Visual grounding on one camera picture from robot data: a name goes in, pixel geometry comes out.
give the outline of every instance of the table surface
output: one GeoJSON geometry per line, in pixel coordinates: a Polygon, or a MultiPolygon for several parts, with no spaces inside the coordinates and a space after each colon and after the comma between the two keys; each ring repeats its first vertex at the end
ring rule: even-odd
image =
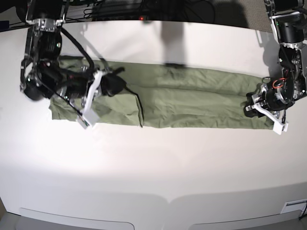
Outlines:
{"type": "MultiPolygon", "coordinates": [[[[259,77],[278,67],[272,34],[249,29],[136,21],[65,28],[94,58],[184,63],[259,77]]],[[[0,196],[7,211],[180,230],[275,215],[286,201],[307,195],[307,100],[288,110],[290,126],[281,136],[110,124],[84,131],[75,122],[52,121],[48,100],[34,103],[19,92],[26,32],[0,33],[0,196]],[[222,210],[227,215],[219,215],[222,210]]],[[[63,54],[79,55],[67,39],[63,43],[63,54]]]]}

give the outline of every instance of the green cloth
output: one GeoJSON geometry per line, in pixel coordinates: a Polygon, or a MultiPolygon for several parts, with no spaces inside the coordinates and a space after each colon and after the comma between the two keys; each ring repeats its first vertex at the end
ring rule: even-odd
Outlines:
{"type": "MultiPolygon", "coordinates": [[[[86,65],[79,58],[62,59],[62,68],[80,71],[86,65]]],[[[103,68],[101,61],[95,61],[103,68]]],[[[124,67],[119,76],[138,98],[124,90],[114,97],[95,98],[92,108],[103,123],[164,127],[211,127],[272,129],[266,117],[244,115],[246,94],[256,90],[261,78],[209,69],[183,68],[178,65],[148,65],[109,62],[113,69],[124,67]]],[[[81,100],[76,100],[81,108],[81,100]]],[[[53,98],[53,119],[74,121],[77,117],[63,100],[53,98]]]]}

